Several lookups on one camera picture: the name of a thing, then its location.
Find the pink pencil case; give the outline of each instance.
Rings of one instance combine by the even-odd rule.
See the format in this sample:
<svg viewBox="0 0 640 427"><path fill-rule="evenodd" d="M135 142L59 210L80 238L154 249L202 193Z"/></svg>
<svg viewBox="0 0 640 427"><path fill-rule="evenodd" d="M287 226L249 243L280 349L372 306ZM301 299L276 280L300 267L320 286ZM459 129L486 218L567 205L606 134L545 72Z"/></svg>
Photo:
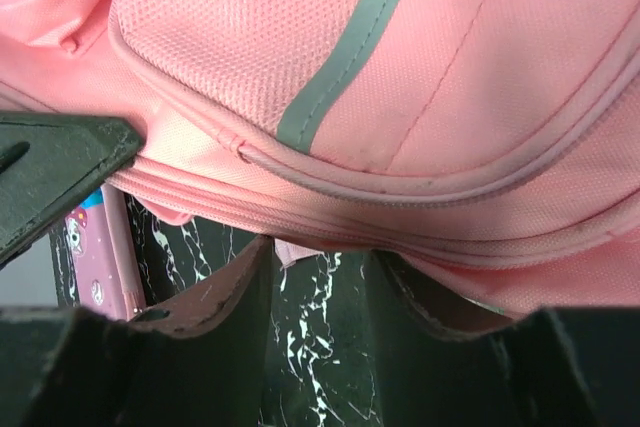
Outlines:
<svg viewBox="0 0 640 427"><path fill-rule="evenodd" d="M146 303L122 192L103 185L65 221L80 304L131 319Z"/></svg>

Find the black object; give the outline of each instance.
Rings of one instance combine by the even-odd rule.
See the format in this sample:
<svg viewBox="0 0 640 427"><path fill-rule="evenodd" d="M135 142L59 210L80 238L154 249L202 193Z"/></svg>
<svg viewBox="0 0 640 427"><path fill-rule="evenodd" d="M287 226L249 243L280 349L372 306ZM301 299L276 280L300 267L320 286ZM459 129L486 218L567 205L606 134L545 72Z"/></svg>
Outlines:
<svg viewBox="0 0 640 427"><path fill-rule="evenodd" d="M0 425L255 427L273 255L258 237L130 323L84 308L1 311Z"/></svg>
<svg viewBox="0 0 640 427"><path fill-rule="evenodd" d="M123 119L0 112L0 268L141 146Z"/></svg>
<svg viewBox="0 0 640 427"><path fill-rule="evenodd" d="M640 425L640 311L508 325L397 255L365 263L385 427Z"/></svg>

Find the pink bag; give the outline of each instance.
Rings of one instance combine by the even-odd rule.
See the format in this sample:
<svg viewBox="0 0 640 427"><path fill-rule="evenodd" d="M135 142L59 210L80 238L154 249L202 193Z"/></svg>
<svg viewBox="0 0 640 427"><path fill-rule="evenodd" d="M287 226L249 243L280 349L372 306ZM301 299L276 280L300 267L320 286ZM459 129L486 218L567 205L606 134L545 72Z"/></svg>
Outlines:
<svg viewBox="0 0 640 427"><path fill-rule="evenodd" d="M104 185L65 218L80 304L129 320L146 307L121 192Z"/></svg>
<svg viewBox="0 0 640 427"><path fill-rule="evenodd" d="M514 317L640 303L640 0L0 0L0 106L128 118L110 182L383 248Z"/></svg>

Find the green-gray trim strip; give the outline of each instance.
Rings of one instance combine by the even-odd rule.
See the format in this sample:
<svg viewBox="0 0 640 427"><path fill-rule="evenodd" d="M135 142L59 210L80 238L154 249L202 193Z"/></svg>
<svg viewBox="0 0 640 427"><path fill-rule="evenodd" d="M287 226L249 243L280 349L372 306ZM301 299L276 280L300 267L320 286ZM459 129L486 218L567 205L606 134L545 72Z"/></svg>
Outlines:
<svg viewBox="0 0 640 427"><path fill-rule="evenodd" d="M398 1L358 1L329 58L285 110L278 141L309 153L324 116L369 60Z"/></svg>

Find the seam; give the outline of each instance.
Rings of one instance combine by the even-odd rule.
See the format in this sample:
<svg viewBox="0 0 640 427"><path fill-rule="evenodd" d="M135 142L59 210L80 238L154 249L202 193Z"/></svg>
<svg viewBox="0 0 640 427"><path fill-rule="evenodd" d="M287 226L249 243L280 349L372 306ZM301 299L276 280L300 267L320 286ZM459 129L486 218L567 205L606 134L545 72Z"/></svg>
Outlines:
<svg viewBox="0 0 640 427"><path fill-rule="evenodd" d="M387 6L387 2L388 1L389 0L384 0L382 2L382 6L380 7L380 11L376 15L376 18L374 19L373 24L371 24L371 28L367 32L367 35L366 35L364 41L362 42L362 44L360 45L360 48L357 50L357 52L351 58L351 60L349 61L349 63L345 67L345 69L342 71L340 76L338 76L338 78L333 83L333 85L331 87L329 87L329 89L324 94L322 94L322 96L318 99L316 104L311 109L311 112L309 112L309 115L308 115L307 119L305 120L304 124L302 124L302 129L300 130L300 135L298 136L298 140L296 142L296 147L297 148L300 147L300 143L302 142L302 137L304 136L304 134L305 134L305 132L307 130L307 127L309 126L309 122L311 122L311 119L313 119L313 117L315 116L315 113L318 110L318 107L320 106L320 104L322 104L323 100L327 97L327 95L329 95L344 80L344 77L349 73L349 71L353 67L354 62L358 59L358 57L360 56L360 54L364 50L365 46L369 42L369 39L371 38L371 34L373 34L373 29L375 29L376 25L378 24L378 22L380 20L380 16L382 15L382 12L384 11L385 7Z"/></svg>
<svg viewBox="0 0 640 427"><path fill-rule="evenodd" d="M435 99L435 97L438 94L438 92L440 92L440 88L444 84L444 80L447 78L447 75L451 71L451 68L453 67L453 64L458 59L458 54L462 50L462 47L464 46L464 44L465 44L465 42L467 40L467 37L469 37L469 34L473 30L473 27L475 26L476 21L478 20L478 17L480 16L480 12L482 11L482 7L486 3L486 1L487 0L481 0L480 1L480 5L478 5L478 8L476 9L475 15L473 16L473 19L469 23L469 28L467 29L465 34L462 36L462 40L460 41L460 45L458 45L458 47L456 48L455 52L453 53L453 57L449 61L449 64L447 64L447 67L444 69L442 77L440 77L440 79L438 80L438 83L436 84L436 88L433 91L433 93L431 94L431 96L429 97L429 100L427 101L425 106L421 109L420 113L415 117L414 121L412 122L412 124L407 129L407 133L404 135L402 141L398 145L398 148L395 150L395 152L391 156L391 160L389 161L389 163L384 168L384 172L385 173L389 170L389 167L391 167L393 165L393 162L396 160L396 157L400 153L400 150L402 150L402 146L404 145L406 140L409 138L409 135L411 134L413 129L416 127L416 125L418 125L418 122L420 121L422 116L425 114L425 112L427 112L429 107L431 107L431 104L433 103L433 100Z"/></svg>

